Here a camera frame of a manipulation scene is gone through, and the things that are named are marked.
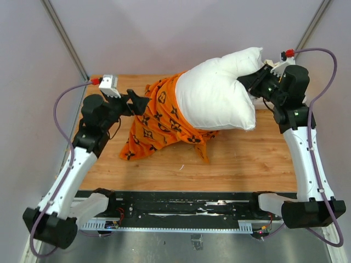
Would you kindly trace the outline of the orange monogram pillowcase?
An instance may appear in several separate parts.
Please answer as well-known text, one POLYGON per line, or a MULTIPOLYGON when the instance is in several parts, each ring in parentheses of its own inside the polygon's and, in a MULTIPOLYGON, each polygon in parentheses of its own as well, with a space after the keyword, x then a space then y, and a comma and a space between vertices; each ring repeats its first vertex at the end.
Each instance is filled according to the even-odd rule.
POLYGON ((192 144, 205 163, 210 162, 207 141, 215 138, 218 132, 196 129, 185 120, 176 100, 176 83, 182 74, 146 85, 144 96, 150 101, 145 112, 134 117, 128 140, 119 154, 121 159, 143 159, 157 150, 182 141, 192 144))

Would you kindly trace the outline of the white pillow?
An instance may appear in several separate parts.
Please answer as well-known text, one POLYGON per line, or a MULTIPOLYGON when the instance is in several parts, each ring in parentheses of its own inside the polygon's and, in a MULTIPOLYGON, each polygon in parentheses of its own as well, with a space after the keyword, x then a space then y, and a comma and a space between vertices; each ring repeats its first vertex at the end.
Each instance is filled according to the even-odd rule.
POLYGON ((262 51, 250 47, 206 60, 183 73, 175 85, 175 95, 186 121, 200 130, 253 130, 253 97, 238 78, 263 66, 262 51))

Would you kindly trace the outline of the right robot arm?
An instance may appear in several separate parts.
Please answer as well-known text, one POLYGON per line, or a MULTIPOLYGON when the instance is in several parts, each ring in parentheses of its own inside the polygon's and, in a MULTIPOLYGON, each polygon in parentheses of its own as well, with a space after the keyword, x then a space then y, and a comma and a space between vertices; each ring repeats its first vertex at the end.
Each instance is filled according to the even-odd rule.
POLYGON ((274 192, 253 193, 248 212, 261 219, 268 212, 281 217, 288 228, 326 227, 346 212, 345 202, 336 200, 318 152, 315 120, 303 102, 310 82, 306 68, 287 66, 275 73, 269 65, 238 78, 249 94, 273 105, 274 119, 290 150, 297 181, 295 199, 274 192))

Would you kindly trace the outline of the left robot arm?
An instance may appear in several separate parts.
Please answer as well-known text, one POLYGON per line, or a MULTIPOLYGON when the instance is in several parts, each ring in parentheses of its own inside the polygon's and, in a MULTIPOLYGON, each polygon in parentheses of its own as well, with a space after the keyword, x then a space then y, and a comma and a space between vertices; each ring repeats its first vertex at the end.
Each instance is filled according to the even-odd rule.
POLYGON ((66 164, 37 207, 26 208, 23 213, 22 218, 30 232, 30 246, 34 246, 36 239, 55 249, 66 249, 74 241, 78 230, 90 219, 101 213, 110 217, 117 212, 113 190, 98 188, 74 207, 72 201, 110 140, 110 128, 120 123, 121 116, 143 115, 149 100, 131 89, 122 95, 108 96, 103 92, 84 99, 78 132, 69 141, 70 153, 66 164))

